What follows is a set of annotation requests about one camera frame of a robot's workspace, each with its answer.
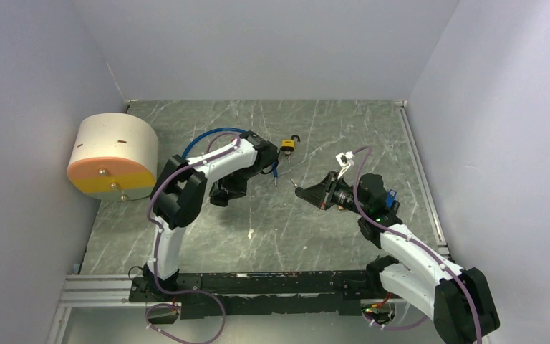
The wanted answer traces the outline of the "blue cable lock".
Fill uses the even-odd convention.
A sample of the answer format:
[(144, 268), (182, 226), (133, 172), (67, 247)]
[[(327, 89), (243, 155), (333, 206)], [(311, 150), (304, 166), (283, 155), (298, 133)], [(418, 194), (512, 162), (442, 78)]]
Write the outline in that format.
[[(243, 129), (233, 128), (233, 127), (221, 127), (221, 128), (215, 128), (215, 129), (208, 130), (204, 133), (201, 133), (196, 138), (192, 139), (192, 141), (184, 149), (184, 151), (182, 153), (182, 157), (187, 158), (189, 156), (190, 152), (192, 151), (193, 147), (197, 143), (202, 141), (204, 138), (211, 137), (211, 141), (208, 144), (208, 147), (210, 148), (211, 145), (216, 141), (216, 139), (218, 139), (222, 136), (225, 136), (226, 134), (233, 134), (233, 133), (242, 134), (244, 132), (245, 132), (245, 130), (243, 130)], [(271, 164), (271, 170), (269, 171), (269, 173), (273, 176), (273, 181), (274, 181), (275, 186), (278, 186), (278, 180), (279, 180), (279, 173), (277, 171), (278, 164), (279, 164), (278, 161), (276, 161), (275, 163), (272, 163)]]

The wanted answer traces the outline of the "yellow black padlock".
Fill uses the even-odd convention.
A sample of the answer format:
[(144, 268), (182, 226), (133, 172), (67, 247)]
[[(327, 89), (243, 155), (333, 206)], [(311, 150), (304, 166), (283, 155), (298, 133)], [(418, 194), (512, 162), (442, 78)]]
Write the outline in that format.
[(284, 154), (288, 162), (291, 161), (291, 155), (296, 150), (296, 144), (301, 141), (298, 135), (292, 135), (290, 139), (282, 140), (279, 151)]

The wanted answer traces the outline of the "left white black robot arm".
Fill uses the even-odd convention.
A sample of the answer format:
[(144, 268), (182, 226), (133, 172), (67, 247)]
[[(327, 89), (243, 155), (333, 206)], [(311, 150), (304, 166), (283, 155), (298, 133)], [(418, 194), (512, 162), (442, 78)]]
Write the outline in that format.
[(253, 131), (235, 133), (222, 148), (195, 158), (174, 155), (150, 194), (148, 221), (155, 225), (153, 253), (143, 268), (148, 292), (159, 301), (178, 290), (180, 249), (203, 202), (220, 207), (247, 194), (249, 180), (277, 163), (279, 149)]

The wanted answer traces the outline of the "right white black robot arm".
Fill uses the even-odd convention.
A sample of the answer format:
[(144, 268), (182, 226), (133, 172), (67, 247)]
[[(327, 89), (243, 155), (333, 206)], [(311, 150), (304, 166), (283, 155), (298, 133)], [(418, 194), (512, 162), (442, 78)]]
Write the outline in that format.
[(445, 343), (476, 343), (501, 323), (486, 276), (465, 269), (419, 240), (397, 217), (398, 201), (378, 174), (349, 185), (330, 171), (316, 185), (297, 186), (295, 195), (327, 210), (338, 206), (359, 214), (360, 233), (386, 253), (366, 268), (365, 288), (373, 297), (402, 297), (430, 319)]

